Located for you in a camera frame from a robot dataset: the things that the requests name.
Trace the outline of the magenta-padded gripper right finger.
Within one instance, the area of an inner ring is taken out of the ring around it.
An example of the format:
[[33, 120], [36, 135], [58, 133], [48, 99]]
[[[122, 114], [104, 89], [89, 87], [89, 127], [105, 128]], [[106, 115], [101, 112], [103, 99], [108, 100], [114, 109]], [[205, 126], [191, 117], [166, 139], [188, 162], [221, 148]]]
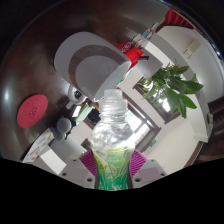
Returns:
[[135, 150], [129, 161], [129, 187], [143, 187], [165, 177], [167, 173], [155, 159], [147, 159]]

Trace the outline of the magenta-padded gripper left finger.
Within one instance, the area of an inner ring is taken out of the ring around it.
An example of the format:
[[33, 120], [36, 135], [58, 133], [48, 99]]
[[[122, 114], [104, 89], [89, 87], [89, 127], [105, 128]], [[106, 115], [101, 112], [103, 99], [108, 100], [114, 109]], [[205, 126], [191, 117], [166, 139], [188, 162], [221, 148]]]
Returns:
[[98, 167], [91, 150], [70, 161], [59, 176], [84, 188], [95, 188]]

